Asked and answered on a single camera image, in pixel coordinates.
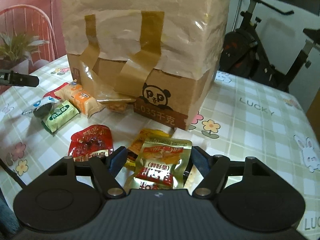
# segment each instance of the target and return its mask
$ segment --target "bunny print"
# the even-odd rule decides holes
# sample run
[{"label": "bunny print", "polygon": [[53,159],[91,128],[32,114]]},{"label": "bunny print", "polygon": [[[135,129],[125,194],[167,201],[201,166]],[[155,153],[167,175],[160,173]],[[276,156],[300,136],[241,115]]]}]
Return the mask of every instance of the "bunny print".
[{"label": "bunny print", "polygon": [[230,83],[231,79],[228,77],[228,75],[229,75],[229,73],[222,72],[222,71],[218,70],[215,80],[220,80],[220,81],[223,81],[225,83]]},{"label": "bunny print", "polygon": [[6,104],[6,106],[0,111],[0,121],[4,118],[4,116],[8,113],[10,113],[14,107],[9,107],[9,104]]},{"label": "bunny print", "polygon": [[293,136],[297,144],[302,151],[302,157],[304,164],[309,168],[310,172],[314,172],[315,169],[320,169],[320,161],[316,153],[314,152],[314,147],[310,138],[307,138],[304,143],[299,136]]}]

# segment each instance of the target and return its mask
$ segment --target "cardboard box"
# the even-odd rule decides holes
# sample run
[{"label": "cardboard box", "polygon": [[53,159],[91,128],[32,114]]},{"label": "cardboard box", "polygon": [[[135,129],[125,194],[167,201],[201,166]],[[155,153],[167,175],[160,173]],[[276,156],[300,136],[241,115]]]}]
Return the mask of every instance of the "cardboard box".
[{"label": "cardboard box", "polygon": [[[86,90],[89,89],[89,93],[94,94],[92,86],[82,83],[79,55],[67,55],[72,78]],[[104,76],[104,80],[114,86],[124,62],[111,64],[108,60],[99,58],[97,65],[96,73]],[[154,69],[148,76],[140,96],[133,103],[133,109],[136,113],[159,123],[187,130],[203,103],[216,72],[217,68],[212,68],[201,79],[193,80]]]},{"label": "cardboard box", "polygon": [[74,79],[103,104],[188,129],[215,75],[229,0],[62,0]]}]

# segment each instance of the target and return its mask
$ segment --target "bike seat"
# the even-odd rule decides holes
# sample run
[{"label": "bike seat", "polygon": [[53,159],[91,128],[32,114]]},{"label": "bike seat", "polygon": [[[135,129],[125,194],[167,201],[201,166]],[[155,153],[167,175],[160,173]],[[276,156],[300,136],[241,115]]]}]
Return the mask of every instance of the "bike seat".
[{"label": "bike seat", "polygon": [[303,33],[316,44],[320,44],[320,29],[303,29]]}]

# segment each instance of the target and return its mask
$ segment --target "green leaves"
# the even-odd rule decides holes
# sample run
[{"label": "green leaves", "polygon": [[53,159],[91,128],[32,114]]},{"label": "green leaves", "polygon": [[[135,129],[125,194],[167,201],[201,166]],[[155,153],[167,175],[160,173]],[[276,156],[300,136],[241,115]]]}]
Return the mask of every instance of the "green leaves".
[{"label": "green leaves", "polygon": [[39,46],[49,41],[39,40],[39,36],[30,36],[26,33],[11,36],[0,33],[0,58],[13,62],[20,62],[31,58],[32,53],[39,52]]}]

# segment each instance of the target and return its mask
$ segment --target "green snack package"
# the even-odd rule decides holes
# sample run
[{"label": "green snack package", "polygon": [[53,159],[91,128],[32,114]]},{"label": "green snack package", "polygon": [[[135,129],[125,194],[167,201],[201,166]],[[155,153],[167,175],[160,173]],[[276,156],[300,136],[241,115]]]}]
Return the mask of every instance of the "green snack package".
[{"label": "green snack package", "polygon": [[41,123],[51,134],[58,130],[62,125],[79,114],[79,111],[68,101],[64,101],[56,108],[51,110]]}]

